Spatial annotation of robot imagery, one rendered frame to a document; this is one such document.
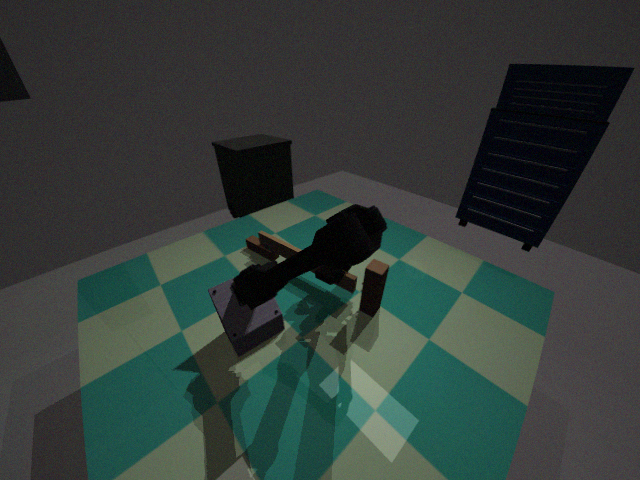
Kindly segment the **long brown wooden rail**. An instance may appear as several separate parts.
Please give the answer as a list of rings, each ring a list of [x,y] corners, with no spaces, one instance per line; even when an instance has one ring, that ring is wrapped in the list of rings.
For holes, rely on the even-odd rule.
[[[259,244],[264,247],[264,243],[272,246],[273,252],[279,254],[280,256],[288,259],[294,254],[301,251],[301,249],[292,246],[266,232],[259,231],[258,232]],[[344,270],[342,270],[344,271]],[[344,271],[345,274],[342,277],[339,284],[334,283],[335,285],[349,291],[350,293],[354,293],[356,291],[357,284],[357,276]]]

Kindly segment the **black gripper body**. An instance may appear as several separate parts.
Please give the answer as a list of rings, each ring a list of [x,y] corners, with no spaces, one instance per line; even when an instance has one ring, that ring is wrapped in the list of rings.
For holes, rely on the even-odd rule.
[[[339,274],[342,272],[343,267],[334,268],[327,265],[320,266],[315,271],[315,277],[329,285],[333,285],[339,277]]]

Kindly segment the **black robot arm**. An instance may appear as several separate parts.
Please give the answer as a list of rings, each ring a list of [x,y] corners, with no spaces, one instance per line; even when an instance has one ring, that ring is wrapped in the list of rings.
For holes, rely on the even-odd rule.
[[[380,247],[386,222],[378,207],[354,204],[326,220],[312,245],[277,263],[251,265],[232,280],[240,306],[252,310],[271,300],[288,281],[321,265],[340,268],[357,265]],[[233,285],[234,284],[234,285]],[[241,305],[242,304],[242,305]]]

